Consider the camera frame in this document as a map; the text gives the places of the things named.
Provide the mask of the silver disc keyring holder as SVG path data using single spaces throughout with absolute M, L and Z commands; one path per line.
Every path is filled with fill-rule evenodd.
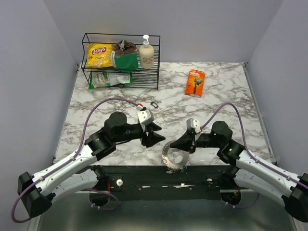
M 178 170 L 184 170 L 188 160 L 189 160 L 189 153 L 185 152 L 183 155 L 182 160 L 179 163 L 175 163 L 169 159 L 167 156 L 169 149 L 171 148 L 170 145 L 174 141 L 167 142 L 163 149 L 162 149 L 162 163 L 165 164 L 169 169 L 178 171 Z

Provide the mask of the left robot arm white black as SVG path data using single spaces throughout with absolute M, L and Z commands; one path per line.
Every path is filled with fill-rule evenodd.
M 102 190 L 107 179 L 90 165 L 114 152 L 117 144 L 140 140 L 149 148 L 165 140 L 157 133 L 161 127 L 154 123 L 149 109 L 139 111 L 137 116 L 138 122 L 129 124 L 123 112 L 114 112 L 99 131 L 82 138 L 79 148 L 64 159 L 37 173 L 21 174 L 17 192 L 29 217 L 43 214 L 64 195 L 91 188 Z

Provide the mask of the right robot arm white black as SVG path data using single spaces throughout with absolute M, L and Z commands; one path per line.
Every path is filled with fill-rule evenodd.
M 187 121 L 186 132 L 170 144 L 189 153 L 196 148 L 218 148 L 218 157 L 233 167 L 223 174 L 222 185 L 228 189 L 235 185 L 251 189 L 281 204 L 293 218 L 308 221 L 308 175 L 298 175 L 265 161 L 232 139 L 232 130 L 223 121 L 214 122 L 210 133 L 197 132 L 199 122 Z

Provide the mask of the black key tag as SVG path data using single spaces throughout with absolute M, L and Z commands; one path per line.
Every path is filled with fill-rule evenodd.
M 151 102 L 151 105 L 152 105 L 154 108 L 158 108 L 158 107 L 159 107 L 155 102 Z

